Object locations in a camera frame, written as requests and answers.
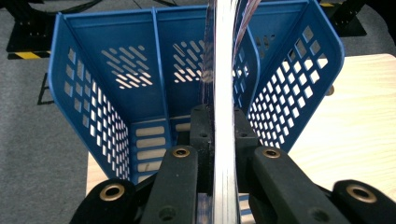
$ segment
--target wooden table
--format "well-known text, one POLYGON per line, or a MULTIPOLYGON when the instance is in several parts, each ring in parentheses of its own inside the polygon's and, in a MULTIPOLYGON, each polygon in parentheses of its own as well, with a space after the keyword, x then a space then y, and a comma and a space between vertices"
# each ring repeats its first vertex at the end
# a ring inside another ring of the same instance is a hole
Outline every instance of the wooden table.
MULTIPOLYGON (((396 58, 347 57, 290 156, 317 184, 356 179, 396 201, 396 58)), ((88 159, 87 192, 105 180, 88 159)))

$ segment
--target basket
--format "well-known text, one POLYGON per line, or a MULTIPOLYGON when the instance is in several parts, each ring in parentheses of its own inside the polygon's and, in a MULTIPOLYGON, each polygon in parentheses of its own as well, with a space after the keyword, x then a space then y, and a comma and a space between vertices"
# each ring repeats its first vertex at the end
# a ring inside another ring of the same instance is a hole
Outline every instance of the basket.
MULTIPOLYGON (((49 88, 108 177, 154 174, 199 105, 206 6, 58 15, 49 88)), ((261 3, 233 68, 235 105, 289 151, 342 67, 314 0, 261 3)))

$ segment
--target black bracket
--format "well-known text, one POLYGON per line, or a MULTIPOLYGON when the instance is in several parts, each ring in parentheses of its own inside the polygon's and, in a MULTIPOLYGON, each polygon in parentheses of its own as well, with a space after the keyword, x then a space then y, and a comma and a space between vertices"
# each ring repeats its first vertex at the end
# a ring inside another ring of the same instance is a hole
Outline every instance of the black bracket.
POLYGON ((343 3, 322 4, 332 27, 341 37, 367 35, 356 15, 367 0, 346 0, 343 3))
POLYGON ((9 59, 38 59, 50 56, 55 15, 33 9, 26 0, 2 0, 14 17, 7 52, 9 59))

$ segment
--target black machine part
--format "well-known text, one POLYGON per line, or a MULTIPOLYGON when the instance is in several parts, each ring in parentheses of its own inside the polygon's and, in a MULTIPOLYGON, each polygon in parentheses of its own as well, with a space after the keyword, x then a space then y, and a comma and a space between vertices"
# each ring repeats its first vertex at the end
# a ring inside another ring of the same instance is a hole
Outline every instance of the black machine part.
MULTIPOLYGON (((206 193, 210 199, 208 190, 213 185, 207 182, 213 178, 213 151, 210 138, 202 136, 212 134, 207 109, 205 105, 195 107, 191 132, 177 139, 199 149, 182 145, 169 148, 159 172, 136 186, 118 179, 99 184, 71 223, 199 220, 197 195, 206 193)), ((234 112, 237 185, 239 192, 249 193, 256 223, 396 223, 396 203, 385 194, 356 180, 337 182, 333 191, 315 185, 286 152, 259 146, 243 112, 238 108, 234 112)))

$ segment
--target yellow black tape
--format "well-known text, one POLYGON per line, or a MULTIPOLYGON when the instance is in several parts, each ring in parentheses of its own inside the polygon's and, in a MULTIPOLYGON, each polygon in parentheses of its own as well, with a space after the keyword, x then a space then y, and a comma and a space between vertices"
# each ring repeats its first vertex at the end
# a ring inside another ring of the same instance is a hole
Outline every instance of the yellow black tape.
POLYGON ((41 59, 48 58, 50 56, 50 51, 23 51, 23 52, 9 52, 8 58, 13 59, 41 59))

